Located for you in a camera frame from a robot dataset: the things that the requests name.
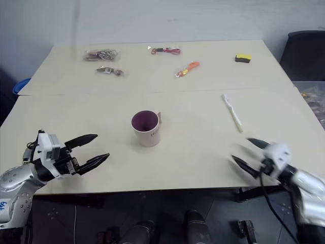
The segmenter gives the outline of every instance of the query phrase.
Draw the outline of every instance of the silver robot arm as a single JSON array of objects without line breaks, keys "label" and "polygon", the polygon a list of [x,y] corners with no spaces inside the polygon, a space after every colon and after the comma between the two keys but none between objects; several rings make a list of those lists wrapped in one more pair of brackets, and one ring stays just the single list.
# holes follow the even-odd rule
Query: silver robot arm
[{"label": "silver robot arm", "polygon": [[[55,135],[39,131],[36,141],[24,154],[26,162],[0,176],[0,230],[26,224],[34,193],[48,181],[63,174],[82,175],[104,162],[109,154],[96,156],[82,166],[70,155],[72,148],[87,144],[95,137],[94,134],[80,136],[61,148]],[[36,148],[40,158],[33,160]]]},{"label": "silver robot arm", "polygon": [[233,159],[254,178],[264,173],[277,179],[292,193],[301,243],[325,243],[324,181],[291,166],[291,152],[287,145],[269,144],[254,138],[248,140],[264,150],[265,158],[259,171],[252,169],[246,162],[235,156]]}]

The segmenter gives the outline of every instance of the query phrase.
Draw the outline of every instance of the mug handle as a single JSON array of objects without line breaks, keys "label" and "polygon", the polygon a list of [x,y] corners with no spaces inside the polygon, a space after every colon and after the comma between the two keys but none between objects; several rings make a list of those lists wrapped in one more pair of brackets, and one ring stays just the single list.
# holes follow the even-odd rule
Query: mug handle
[{"label": "mug handle", "polygon": [[159,124],[161,125],[161,113],[160,112],[158,112],[158,113],[156,113],[157,114],[157,116],[158,116],[158,119],[159,119]]}]

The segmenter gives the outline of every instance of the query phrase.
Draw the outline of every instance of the orange keychain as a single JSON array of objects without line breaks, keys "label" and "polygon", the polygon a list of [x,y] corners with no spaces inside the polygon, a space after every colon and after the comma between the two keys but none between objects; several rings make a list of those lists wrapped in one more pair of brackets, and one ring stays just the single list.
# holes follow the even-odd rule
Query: orange keychain
[{"label": "orange keychain", "polygon": [[178,72],[177,74],[175,74],[175,76],[176,76],[176,77],[182,77],[182,76],[186,75],[186,74],[187,74],[191,69],[193,69],[193,68],[195,68],[195,67],[197,67],[197,66],[199,66],[199,65],[200,65],[199,62],[192,62],[192,63],[190,63],[190,64],[187,66],[186,69],[181,70],[180,72]]}]

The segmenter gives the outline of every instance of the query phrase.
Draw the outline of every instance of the white toothbrush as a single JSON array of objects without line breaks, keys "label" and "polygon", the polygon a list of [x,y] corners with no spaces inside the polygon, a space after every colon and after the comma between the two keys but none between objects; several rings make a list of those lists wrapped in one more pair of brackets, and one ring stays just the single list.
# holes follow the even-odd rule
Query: white toothbrush
[{"label": "white toothbrush", "polygon": [[226,104],[226,106],[227,106],[227,108],[228,108],[230,114],[232,115],[232,117],[233,117],[233,119],[234,119],[234,121],[235,121],[235,124],[236,124],[236,126],[237,126],[238,131],[239,131],[240,133],[242,133],[242,132],[244,131],[244,129],[243,129],[243,125],[242,125],[242,123],[240,122],[240,120],[238,119],[238,117],[237,117],[237,115],[236,115],[236,113],[235,113],[235,111],[234,111],[234,108],[233,108],[232,105],[229,103],[227,95],[226,95],[226,94],[222,94],[221,97],[222,97],[222,99],[224,100],[224,103]]}]

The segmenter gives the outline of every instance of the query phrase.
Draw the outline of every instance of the white table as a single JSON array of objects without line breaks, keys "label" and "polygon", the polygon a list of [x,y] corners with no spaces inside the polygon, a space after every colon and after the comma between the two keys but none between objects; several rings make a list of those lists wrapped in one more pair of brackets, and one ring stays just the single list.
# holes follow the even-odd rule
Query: white table
[{"label": "white table", "polygon": [[[244,133],[237,131],[222,93],[228,94]],[[151,148],[139,146],[131,129],[132,115],[144,109],[162,113],[161,142]],[[51,181],[40,189],[42,194],[258,186],[231,160],[234,154],[259,166],[261,151],[246,137],[287,143],[294,166],[325,178],[325,132],[294,87],[142,96],[20,96],[0,128],[1,173],[21,165],[26,144],[34,141],[40,128],[57,134],[61,143],[99,134],[74,149],[81,164],[111,154],[83,176]]]},{"label": "white table", "polygon": [[[181,55],[157,53],[152,47],[174,47]],[[117,61],[89,62],[85,50],[113,48]],[[262,40],[205,41],[177,43],[102,44],[77,46],[73,58],[70,46],[54,46],[20,95],[124,94],[189,90],[243,88],[291,88],[293,84]],[[236,63],[237,53],[252,55],[249,64]],[[192,61],[200,66],[176,78]],[[99,66],[119,68],[124,77],[100,74]]]}]

